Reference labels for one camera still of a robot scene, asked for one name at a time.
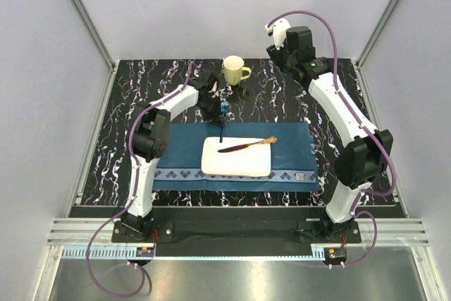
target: mug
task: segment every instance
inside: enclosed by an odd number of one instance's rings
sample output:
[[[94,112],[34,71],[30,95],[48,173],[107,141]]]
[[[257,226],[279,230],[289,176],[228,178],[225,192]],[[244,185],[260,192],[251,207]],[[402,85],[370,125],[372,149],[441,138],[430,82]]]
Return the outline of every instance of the mug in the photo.
[[[245,64],[239,56],[228,56],[224,59],[224,77],[225,81],[232,86],[238,85],[241,80],[251,76],[252,70],[249,67],[243,67]]]

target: robotic arm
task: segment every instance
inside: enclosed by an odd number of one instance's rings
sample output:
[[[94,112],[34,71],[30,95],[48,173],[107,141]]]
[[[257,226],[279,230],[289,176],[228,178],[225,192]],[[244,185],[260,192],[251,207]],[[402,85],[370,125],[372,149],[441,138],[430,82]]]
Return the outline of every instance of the robotic arm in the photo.
[[[171,121],[185,109],[198,106],[204,120],[223,127],[221,119],[221,98],[218,91],[218,78],[210,71],[201,70],[198,78],[189,80],[184,88],[180,85],[175,91],[165,97],[146,104],[140,102],[132,114],[132,121],[149,106],[161,102],[144,115],[138,123],[133,135],[133,152],[140,161],[139,180],[136,168],[132,169],[130,192],[125,205],[133,201],[132,206],[121,216],[124,226],[131,228],[144,236],[152,228],[152,186],[154,174],[159,159],[163,156],[169,144],[169,128]],[[134,195],[132,187],[137,180],[137,192]]]
[[[386,170],[387,162],[374,141],[366,134],[366,127],[388,154],[393,137],[388,130],[379,131],[346,93],[338,81],[338,90],[333,82],[332,66],[327,58],[317,58],[308,27],[291,27],[286,19],[277,20],[265,27],[274,45],[266,50],[279,69],[291,73],[295,81],[324,108],[341,137],[344,149],[335,161],[338,184],[332,200],[326,207],[326,215],[320,220],[314,233],[323,238],[336,238],[349,228],[354,216],[355,202],[361,191],[371,186],[375,177]],[[342,95],[351,109],[362,121],[359,124],[342,100]]]

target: cutting board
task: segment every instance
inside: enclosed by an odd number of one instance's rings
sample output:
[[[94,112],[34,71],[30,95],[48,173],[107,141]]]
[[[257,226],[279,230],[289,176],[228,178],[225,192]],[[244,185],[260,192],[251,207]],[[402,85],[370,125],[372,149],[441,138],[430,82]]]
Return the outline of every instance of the cutting board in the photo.
[[[248,144],[263,139],[249,137],[208,137],[202,150],[202,172],[212,176],[269,176],[271,145],[253,145],[239,151],[218,153],[219,149]]]

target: black marble tabletop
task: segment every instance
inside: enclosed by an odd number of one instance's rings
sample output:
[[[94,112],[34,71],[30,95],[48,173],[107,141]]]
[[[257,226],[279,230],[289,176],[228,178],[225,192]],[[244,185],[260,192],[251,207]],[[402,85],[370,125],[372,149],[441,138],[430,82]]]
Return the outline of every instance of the black marble tabletop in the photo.
[[[137,102],[154,101],[183,83],[188,60],[122,60],[119,63],[105,117],[97,140],[81,205],[119,206],[128,196],[130,155],[126,133]],[[231,104],[227,123],[305,122],[314,136],[320,191],[308,192],[210,192],[156,191],[155,206],[307,206],[327,204],[337,178],[333,162],[342,149],[340,138],[324,110],[289,75],[283,75],[268,59],[247,59],[252,76],[231,87],[223,79],[222,60],[196,60],[200,68],[215,71],[221,79],[221,96]],[[367,114],[364,98],[349,59],[340,59],[338,74],[352,100]],[[199,109],[191,108],[173,123],[199,123]],[[372,188],[386,191],[381,176]],[[363,204],[394,204],[393,196],[365,196]]]

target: mug handle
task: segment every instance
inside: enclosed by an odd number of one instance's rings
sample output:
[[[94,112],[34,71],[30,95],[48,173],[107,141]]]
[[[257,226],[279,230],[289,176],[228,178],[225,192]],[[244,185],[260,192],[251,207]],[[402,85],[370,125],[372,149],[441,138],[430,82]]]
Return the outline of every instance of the mug handle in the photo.
[[[244,72],[244,71],[247,71],[249,74],[248,74],[248,75],[243,75],[243,76],[241,77],[241,80],[247,79],[248,77],[251,76],[252,70],[251,70],[249,67],[243,67],[243,68],[242,68],[242,71],[243,71],[243,72]]]

